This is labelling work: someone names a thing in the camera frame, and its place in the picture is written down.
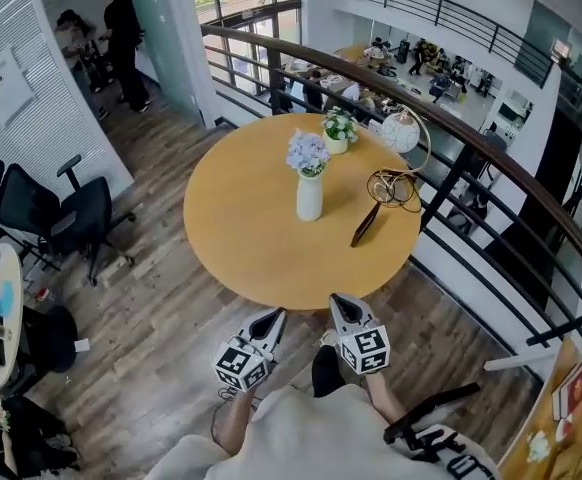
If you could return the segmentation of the dark brown bar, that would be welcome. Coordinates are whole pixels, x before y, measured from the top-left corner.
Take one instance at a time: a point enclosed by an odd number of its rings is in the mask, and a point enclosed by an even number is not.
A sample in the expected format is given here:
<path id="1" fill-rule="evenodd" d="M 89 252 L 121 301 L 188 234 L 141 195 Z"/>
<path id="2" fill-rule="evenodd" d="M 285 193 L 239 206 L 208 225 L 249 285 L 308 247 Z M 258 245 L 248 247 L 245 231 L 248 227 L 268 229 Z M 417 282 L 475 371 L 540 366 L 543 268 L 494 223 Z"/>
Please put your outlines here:
<path id="1" fill-rule="evenodd" d="M 472 382 L 427 397 L 400 420 L 384 430 L 384 442 L 393 444 L 397 439 L 403 439 L 409 446 L 415 446 L 418 443 L 417 433 L 442 422 L 460 408 L 467 399 L 480 391 L 479 384 Z"/>

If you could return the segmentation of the person's black trouser leg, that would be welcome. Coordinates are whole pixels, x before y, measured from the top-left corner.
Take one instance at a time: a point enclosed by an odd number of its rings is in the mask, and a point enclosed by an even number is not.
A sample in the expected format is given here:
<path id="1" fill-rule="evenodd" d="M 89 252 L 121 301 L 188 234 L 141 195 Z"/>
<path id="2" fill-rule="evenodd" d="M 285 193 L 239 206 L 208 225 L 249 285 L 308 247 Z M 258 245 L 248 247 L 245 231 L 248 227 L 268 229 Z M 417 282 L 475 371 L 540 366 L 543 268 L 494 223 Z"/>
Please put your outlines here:
<path id="1" fill-rule="evenodd" d="M 346 385 L 335 347 L 320 347 L 312 362 L 311 380 L 315 398 L 326 397 Z"/>

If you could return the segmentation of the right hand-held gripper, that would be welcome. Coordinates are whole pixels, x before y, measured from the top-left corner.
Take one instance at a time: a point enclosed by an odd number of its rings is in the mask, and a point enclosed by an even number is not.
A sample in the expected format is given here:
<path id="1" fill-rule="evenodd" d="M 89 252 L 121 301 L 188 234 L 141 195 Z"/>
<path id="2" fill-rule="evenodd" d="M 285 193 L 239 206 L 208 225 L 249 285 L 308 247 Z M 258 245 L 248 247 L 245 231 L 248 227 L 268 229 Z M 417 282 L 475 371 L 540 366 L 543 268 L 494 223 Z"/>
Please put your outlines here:
<path id="1" fill-rule="evenodd" d="M 344 362 L 356 374 L 370 374 L 388 367 L 390 344 L 386 327 L 377 326 L 378 320 L 370 305 L 351 295 L 332 293 L 329 307 L 335 329 L 341 336 L 340 355 Z M 373 328 L 356 332 L 359 327 Z"/>

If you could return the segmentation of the red book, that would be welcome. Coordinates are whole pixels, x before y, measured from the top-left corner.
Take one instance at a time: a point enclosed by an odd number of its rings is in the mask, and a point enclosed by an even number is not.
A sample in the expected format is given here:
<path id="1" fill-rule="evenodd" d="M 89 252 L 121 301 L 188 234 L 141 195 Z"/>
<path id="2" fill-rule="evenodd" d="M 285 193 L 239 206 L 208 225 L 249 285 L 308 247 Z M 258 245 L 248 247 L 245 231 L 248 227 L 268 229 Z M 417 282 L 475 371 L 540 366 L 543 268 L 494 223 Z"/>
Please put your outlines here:
<path id="1" fill-rule="evenodd" d="M 559 422 L 572 414 L 582 401 L 582 362 L 575 365 L 552 392 L 553 420 Z"/>

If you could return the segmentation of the person's left forearm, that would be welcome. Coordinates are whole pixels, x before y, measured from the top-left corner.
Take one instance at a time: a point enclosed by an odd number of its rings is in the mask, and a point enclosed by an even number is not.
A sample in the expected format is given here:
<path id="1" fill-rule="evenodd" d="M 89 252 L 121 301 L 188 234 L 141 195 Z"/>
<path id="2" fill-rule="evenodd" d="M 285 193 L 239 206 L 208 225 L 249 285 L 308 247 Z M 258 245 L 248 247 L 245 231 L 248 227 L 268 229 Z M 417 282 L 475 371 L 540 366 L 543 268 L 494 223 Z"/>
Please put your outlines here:
<path id="1" fill-rule="evenodd" d="M 230 456 L 237 455 L 242 448 L 256 391 L 254 387 L 246 392 L 237 392 L 215 434 L 214 441 Z"/>

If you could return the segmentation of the white window blinds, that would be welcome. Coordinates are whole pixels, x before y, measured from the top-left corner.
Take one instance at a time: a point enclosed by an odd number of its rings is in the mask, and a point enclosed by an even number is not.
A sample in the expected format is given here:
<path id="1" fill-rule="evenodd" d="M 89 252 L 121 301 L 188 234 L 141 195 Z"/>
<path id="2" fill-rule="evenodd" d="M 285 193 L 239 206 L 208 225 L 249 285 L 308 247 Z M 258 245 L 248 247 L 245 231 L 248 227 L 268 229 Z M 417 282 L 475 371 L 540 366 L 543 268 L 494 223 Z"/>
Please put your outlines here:
<path id="1" fill-rule="evenodd" d="M 133 178 L 73 79 L 42 0 L 0 0 L 0 55 L 6 51 L 12 52 L 33 99 L 8 123 L 0 122 L 0 159 L 20 164 L 64 196 L 70 186 L 56 171 L 79 154 L 80 180 L 104 176 L 112 195 L 121 194 Z"/>

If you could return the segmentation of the white ribbed vase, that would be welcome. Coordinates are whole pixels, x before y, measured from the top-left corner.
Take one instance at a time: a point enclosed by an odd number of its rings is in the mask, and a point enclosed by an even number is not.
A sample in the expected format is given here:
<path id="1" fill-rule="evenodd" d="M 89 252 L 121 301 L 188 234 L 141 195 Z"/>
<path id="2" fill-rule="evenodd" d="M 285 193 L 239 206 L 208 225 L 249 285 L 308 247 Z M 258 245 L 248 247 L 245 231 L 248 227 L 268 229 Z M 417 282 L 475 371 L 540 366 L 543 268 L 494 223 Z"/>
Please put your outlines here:
<path id="1" fill-rule="evenodd" d="M 322 207 L 322 175 L 308 176 L 300 171 L 296 194 L 298 218 L 305 222 L 316 221 L 322 215 Z"/>

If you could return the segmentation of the person's right forearm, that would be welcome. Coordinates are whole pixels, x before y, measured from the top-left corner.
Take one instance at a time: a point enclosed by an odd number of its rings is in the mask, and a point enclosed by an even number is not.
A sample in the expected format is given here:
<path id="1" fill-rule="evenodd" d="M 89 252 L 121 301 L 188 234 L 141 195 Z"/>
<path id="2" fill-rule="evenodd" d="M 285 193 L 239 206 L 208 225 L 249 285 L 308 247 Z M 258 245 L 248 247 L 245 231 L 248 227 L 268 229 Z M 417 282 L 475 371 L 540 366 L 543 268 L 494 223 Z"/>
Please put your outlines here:
<path id="1" fill-rule="evenodd" d="M 406 415 L 406 410 L 390 388 L 382 371 L 364 376 L 369 397 L 373 407 L 388 424 L 399 421 Z"/>

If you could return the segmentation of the black metal balcony railing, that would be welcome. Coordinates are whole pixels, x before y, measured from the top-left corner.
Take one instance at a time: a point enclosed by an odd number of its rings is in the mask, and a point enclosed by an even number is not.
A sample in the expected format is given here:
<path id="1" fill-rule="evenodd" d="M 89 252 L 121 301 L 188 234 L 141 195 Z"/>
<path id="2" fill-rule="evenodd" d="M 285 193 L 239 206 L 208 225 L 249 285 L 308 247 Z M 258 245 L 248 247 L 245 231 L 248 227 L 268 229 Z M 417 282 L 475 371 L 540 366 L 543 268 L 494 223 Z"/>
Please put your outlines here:
<path id="1" fill-rule="evenodd" d="M 543 87 L 553 61 L 507 27 L 451 0 L 362 0 L 403 12 L 460 35 Z"/>

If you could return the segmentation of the black office chair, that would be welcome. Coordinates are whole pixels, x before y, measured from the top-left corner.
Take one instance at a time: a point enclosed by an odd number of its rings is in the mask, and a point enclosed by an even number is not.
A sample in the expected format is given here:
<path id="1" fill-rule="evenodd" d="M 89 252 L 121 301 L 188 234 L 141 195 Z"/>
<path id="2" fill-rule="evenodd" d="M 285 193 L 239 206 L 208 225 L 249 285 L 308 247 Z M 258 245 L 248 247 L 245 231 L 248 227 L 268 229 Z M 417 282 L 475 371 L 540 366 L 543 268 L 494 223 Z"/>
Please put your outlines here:
<path id="1" fill-rule="evenodd" d="M 120 224 L 134 222 L 132 212 L 113 215 L 112 197 L 102 176 L 82 185 L 74 173 L 81 162 L 76 155 L 57 171 L 65 176 L 73 192 L 64 199 L 35 181 L 20 165 L 6 165 L 0 160 L 0 224 L 38 238 L 37 248 L 51 256 L 81 254 L 89 263 L 87 278 L 97 284 L 96 264 L 102 246 L 115 251 L 128 264 L 132 256 L 122 252 L 109 240 L 109 234 Z"/>

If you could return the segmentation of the frosted glass partition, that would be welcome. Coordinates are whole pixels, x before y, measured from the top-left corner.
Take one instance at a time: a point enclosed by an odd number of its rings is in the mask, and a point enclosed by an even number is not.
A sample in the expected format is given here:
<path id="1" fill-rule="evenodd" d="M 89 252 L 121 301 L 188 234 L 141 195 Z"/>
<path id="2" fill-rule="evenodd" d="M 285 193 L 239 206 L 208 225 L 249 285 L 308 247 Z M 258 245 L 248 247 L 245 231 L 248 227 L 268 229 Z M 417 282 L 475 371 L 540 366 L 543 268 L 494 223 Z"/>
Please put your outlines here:
<path id="1" fill-rule="evenodd" d="M 132 0 L 143 30 L 143 48 L 168 103 L 202 125 L 182 29 L 181 5 L 176 0 Z"/>

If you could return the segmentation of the white globe lamp, gold stand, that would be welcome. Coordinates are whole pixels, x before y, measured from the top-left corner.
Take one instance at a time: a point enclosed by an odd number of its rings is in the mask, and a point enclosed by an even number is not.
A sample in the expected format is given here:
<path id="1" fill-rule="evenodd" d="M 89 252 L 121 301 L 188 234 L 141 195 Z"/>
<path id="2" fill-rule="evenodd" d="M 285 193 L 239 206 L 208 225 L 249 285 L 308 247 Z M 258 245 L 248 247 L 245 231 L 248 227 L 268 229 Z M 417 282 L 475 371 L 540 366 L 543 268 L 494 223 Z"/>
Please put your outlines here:
<path id="1" fill-rule="evenodd" d="M 383 167 L 371 174 L 367 181 L 367 192 L 377 208 L 402 207 L 407 212 L 418 213 L 421 203 L 415 182 L 432 156 L 429 129 L 415 111 L 402 105 L 384 119 L 379 138 L 383 146 L 398 156 L 420 146 L 425 148 L 424 159 L 416 167 Z"/>

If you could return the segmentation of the pale blue flowers bunch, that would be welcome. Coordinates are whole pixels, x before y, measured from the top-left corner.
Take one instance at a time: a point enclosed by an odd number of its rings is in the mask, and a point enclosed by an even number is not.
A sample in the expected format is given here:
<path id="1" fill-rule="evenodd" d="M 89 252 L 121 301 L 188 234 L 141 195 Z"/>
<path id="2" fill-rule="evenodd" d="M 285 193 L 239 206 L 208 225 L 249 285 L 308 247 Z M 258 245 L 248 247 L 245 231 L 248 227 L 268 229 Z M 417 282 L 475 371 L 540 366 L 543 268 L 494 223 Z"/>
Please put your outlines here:
<path id="1" fill-rule="evenodd" d="M 323 139 L 314 133 L 297 129 L 289 141 L 286 163 L 307 178 L 319 177 L 330 159 Z"/>

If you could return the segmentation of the wooden sideboard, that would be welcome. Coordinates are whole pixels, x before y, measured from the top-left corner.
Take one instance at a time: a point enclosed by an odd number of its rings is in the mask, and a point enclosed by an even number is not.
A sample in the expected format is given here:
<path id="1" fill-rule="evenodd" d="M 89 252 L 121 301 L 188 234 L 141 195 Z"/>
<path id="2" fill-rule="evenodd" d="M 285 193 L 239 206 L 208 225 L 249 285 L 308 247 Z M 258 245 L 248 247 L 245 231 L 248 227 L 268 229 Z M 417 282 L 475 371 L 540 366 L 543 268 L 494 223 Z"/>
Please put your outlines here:
<path id="1" fill-rule="evenodd" d="M 558 422 L 553 420 L 552 392 L 569 371 L 582 362 L 582 356 L 569 338 L 562 341 L 530 413 L 516 437 L 501 458 L 498 468 L 502 480 L 549 480 L 560 468 L 577 469 L 582 462 L 582 402 L 573 413 L 573 426 L 567 438 L 557 443 Z M 529 464 L 526 439 L 530 433 L 544 430 L 551 444 L 550 456 L 541 463 Z"/>

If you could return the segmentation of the dark wood and metal railing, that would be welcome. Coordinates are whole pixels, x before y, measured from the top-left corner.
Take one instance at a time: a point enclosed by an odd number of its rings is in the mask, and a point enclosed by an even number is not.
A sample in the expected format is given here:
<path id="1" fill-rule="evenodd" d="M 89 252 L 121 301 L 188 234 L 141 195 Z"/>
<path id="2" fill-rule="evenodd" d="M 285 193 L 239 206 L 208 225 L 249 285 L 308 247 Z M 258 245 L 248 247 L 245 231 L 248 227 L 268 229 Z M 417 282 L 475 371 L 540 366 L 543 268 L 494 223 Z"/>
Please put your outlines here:
<path id="1" fill-rule="evenodd" d="M 363 129 L 391 111 L 410 117 L 418 132 L 418 157 L 406 178 L 419 184 L 423 211 L 420 231 L 435 258 L 425 267 L 462 301 L 468 288 L 484 292 L 499 320 L 512 320 L 530 345 L 575 334 L 582 341 L 582 286 L 557 257 L 537 225 L 487 183 L 494 169 L 511 182 L 527 202 L 540 209 L 540 220 L 575 248 L 582 259 L 582 232 L 553 196 L 522 166 L 484 135 L 439 106 L 417 98 L 403 85 L 380 75 L 361 61 L 329 55 L 305 46 L 232 28 L 203 25 L 202 32 L 265 51 L 253 66 L 269 74 L 269 109 L 282 112 L 290 93 L 284 80 L 306 85 L 308 78 L 292 67 L 301 60 L 310 67 L 355 82 L 372 94 L 373 105 L 347 98 L 334 85 L 318 91 L 329 103 L 358 115 Z M 449 281 L 452 270 L 460 281 Z"/>

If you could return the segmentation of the black stool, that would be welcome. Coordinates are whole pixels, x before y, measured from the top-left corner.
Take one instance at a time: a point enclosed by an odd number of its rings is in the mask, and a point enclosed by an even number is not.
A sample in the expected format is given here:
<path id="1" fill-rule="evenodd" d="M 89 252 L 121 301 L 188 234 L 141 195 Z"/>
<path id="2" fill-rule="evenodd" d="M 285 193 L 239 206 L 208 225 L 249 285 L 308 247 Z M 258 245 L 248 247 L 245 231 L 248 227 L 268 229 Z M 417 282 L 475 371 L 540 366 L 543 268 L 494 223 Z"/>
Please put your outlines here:
<path id="1" fill-rule="evenodd" d="M 45 372 L 65 373 L 75 362 L 77 326 L 64 306 L 46 312 L 25 308 L 23 313 L 28 352 L 32 364 Z"/>

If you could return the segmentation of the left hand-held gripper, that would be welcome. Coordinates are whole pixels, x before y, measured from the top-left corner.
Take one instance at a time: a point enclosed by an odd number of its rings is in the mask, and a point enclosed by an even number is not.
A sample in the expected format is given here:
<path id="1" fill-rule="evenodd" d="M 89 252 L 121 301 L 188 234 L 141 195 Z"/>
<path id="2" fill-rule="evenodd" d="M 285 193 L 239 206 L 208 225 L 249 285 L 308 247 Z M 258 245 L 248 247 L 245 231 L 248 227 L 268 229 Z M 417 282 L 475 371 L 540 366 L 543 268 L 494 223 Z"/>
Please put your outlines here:
<path id="1" fill-rule="evenodd" d="M 286 325 L 286 310 L 267 308 L 250 315 L 238 334 L 220 345 L 212 367 L 218 380 L 241 392 L 264 382 L 275 362 L 273 350 Z"/>

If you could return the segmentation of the white notice sheet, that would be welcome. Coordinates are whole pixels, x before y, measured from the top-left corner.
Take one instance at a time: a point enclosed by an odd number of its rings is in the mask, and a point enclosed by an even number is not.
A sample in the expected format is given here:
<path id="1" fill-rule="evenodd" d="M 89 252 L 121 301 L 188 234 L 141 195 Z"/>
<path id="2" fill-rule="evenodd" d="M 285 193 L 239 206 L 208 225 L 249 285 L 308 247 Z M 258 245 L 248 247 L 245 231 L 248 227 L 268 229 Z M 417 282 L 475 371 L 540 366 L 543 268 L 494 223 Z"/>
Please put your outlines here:
<path id="1" fill-rule="evenodd" d="M 8 127 L 33 101 L 35 93 L 11 45 L 0 51 L 0 124 Z"/>

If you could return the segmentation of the person's white shirt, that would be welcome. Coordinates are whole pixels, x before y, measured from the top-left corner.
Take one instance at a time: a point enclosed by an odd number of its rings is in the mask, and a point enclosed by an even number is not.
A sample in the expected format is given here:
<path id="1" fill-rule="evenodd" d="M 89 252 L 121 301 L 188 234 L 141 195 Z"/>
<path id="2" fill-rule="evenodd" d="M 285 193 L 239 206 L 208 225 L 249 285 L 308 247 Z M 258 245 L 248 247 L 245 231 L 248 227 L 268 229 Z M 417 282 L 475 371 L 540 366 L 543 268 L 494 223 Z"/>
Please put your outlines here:
<path id="1" fill-rule="evenodd" d="M 357 385 L 323 398 L 287 386 L 260 403 L 236 455 L 187 435 L 145 480 L 455 480 L 446 461 L 386 444 L 386 426 Z"/>

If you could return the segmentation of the round wooden table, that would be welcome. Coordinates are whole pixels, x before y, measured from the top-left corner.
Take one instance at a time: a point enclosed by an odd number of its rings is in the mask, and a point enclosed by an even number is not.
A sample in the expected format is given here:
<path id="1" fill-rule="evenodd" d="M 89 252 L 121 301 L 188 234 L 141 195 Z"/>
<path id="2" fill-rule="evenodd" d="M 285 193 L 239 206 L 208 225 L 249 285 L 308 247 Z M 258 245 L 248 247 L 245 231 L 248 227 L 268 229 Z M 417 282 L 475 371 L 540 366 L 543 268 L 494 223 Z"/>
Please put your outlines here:
<path id="1" fill-rule="evenodd" d="M 296 213 L 299 176 L 286 163 L 296 131 L 320 133 L 317 114 L 267 117 L 211 147 L 185 190 L 187 239 L 220 283 L 259 304 L 313 311 L 341 292 L 367 296 L 389 282 L 414 250 L 416 202 L 380 209 L 357 246 L 355 230 L 372 209 L 367 180 L 404 160 L 366 130 L 322 175 L 323 211 L 314 222 Z"/>

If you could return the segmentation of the black picture frame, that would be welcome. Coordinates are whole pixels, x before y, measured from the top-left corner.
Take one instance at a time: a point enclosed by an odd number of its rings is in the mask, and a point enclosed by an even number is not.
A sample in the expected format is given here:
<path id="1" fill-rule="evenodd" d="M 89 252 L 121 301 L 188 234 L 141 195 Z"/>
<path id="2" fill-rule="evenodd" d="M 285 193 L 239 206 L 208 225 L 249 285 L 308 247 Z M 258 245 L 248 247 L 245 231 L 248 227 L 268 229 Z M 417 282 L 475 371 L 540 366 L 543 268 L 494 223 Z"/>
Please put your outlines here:
<path id="1" fill-rule="evenodd" d="M 369 227 L 372 225 L 372 223 L 374 222 L 374 220 L 379 212 L 380 207 L 381 207 L 381 203 L 376 202 L 374 204 L 374 206 L 372 207 L 372 209 L 369 211 L 369 213 L 362 220 L 360 225 L 356 228 L 356 230 L 352 236 L 351 242 L 350 242 L 350 246 L 352 248 L 355 248 L 358 245 L 361 238 L 364 236 L 364 234 L 367 232 Z"/>

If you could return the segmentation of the potted plant in cream pot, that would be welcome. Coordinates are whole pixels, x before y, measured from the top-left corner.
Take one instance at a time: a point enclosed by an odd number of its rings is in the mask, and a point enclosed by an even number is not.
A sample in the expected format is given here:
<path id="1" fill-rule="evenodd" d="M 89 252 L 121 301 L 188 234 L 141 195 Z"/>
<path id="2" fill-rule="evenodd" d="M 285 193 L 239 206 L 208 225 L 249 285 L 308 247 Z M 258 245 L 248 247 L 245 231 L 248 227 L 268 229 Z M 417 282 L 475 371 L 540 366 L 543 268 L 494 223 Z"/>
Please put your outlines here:
<path id="1" fill-rule="evenodd" d="M 346 109 L 332 107 L 324 116 L 322 139 L 331 155 L 346 153 L 358 140 L 358 122 Z"/>

